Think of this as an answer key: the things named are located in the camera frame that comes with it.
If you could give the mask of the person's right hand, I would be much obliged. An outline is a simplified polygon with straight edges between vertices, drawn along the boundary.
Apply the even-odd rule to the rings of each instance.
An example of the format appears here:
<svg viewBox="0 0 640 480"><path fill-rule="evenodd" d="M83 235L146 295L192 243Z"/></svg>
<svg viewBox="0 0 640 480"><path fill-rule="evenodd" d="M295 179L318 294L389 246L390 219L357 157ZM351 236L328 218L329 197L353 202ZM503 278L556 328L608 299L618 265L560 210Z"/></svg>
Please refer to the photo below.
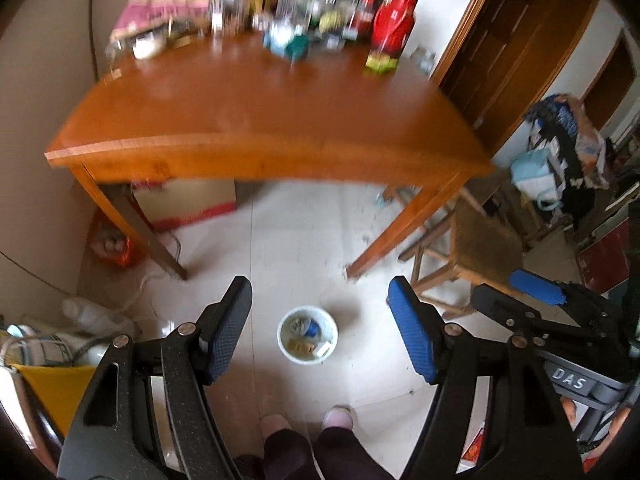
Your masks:
<svg viewBox="0 0 640 480"><path fill-rule="evenodd" d="M567 398L566 396L560 396L562 408L564 413L572 426L576 425L576 404L575 402ZM628 405L620 408L611 419L610 422L606 424L608 427L608 433L606 436L599 441L599 444L589 450L586 455L582 458L582 468L584 468L585 472L590 471L590 469L597 463L601 455L606 451L606 449L611 445L613 440L616 437L616 434L620 431L620 428L623 427L624 422L631 412L631 407Z"/></svg>

